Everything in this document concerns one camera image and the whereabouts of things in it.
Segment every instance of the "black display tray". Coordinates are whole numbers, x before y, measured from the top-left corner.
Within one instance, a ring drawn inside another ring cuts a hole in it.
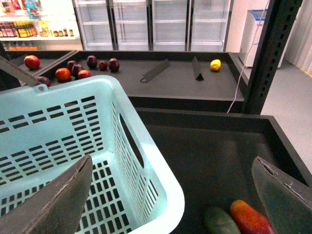
[[[17,65],[22,70],[37,77],[45,69],[54,66],[56,63],[66,59],[76,51],[8,51],[7,55],[11,62]],[[40,67],[38,69],[30,70],[24,64],[24,58],[27,55],[34,55],[40,59]]]
[[[239,77],[238,54],[199,53],[199,52],[129,52],[129,51],[79,51],[67,58],[76,60],[84,69],[89,70],[86,59],[89,55],[100,60],[117,58],[120,70],[117,73],[90,70],[91,75],[110,75],[115,77],[125,90],[135,107],[165,108],[180,110],[201,110],[226,112],[234,98]],[[203,81],[194,77],[192,60],[197,58]],[[140,82],[143,75],[168,59],[170,66],[148,83]],[[219,72],[210,71],[210,61],[220,59]],[[55,71],[66,67],[66,63],[50,66],[42,76],[58,84]],[[247,94],[248,79],[243,74],[236,103],[232,112],[240,113]]]
[[[179,181],[185,211],[173,234],[207,233],[202,211],[245,200],[265,215],[251,174],[260,156],[302,183],[312,175],[271,116],[137,108]]]

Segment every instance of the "white cable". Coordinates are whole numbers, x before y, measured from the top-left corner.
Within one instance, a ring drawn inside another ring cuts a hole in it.
[[[238,77],[234,100],[233,100],[233,102],[231,103],[231,105],[230,105],[230,107],[229,107],[227,113],[230,112],[230,110],[231,110],[231,108],[232,108],[234,102],[236,102],[236,97],[237,97],[237,92],[238,92],[238,87],[239,87],[240,78],[242,77],[242,74],[243,74],[243,72],[244,72],[244,69],[245,69],[245,65],[246,65],[246,61],[247,61],[248,55],[249,55],[250,51],[252,50],[252,47],[253,47],[253,44],[254,44],[254,40],[255,40],[255,36],[257,35],[257,31],[258,31],[258,29],[259,29],[259,26],[260,26],[261,21],[262,21],[262,19],[263,19],[263,15],[264,15],[265,9],[267,9],[269,2],[270,2],[270,0],[268,0],[267,4],[265,5],[265,7],[264,7],[264,9],[263,9],[262,15],[261,15],[261,17],[260,17],[260,22],[259,22],[259,24],[258,24],[258,26],[257,26],[257,29],[256,29],[255,34],[254,34],[254,37],[253,37],[252,45],[251,45],[251,47],[250,47],[250,49],[249,49],[249,51],[248,51],[248,53],[247,53],[247,55],[246,55],[246,58],[245,58],[245,61],[244,61],[244,65],[243,65],[243,67],[242,67],[242,71],[240,72],[239,77]]]

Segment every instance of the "perforated metal upright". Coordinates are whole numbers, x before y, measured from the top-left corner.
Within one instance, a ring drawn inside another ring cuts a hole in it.
[[[301,3],[302,0],[271,0],[248,83],[243,113],[261,114]]]

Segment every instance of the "white wall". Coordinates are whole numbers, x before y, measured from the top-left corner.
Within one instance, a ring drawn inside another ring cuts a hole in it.
[[[264,9],[268,0],[233,0],[227,52],[239,52],[248,10]]]

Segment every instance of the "basket handle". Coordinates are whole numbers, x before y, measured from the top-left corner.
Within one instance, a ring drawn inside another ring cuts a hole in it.
[[[30,87],[40,84],[40,82],[36,78],[34,78],[31,74],[23,71],[22,69],[17,67],[14,63],[6,60],[2,56],[0,56],[0,69],[14,76],[15,78],[20,79]]]

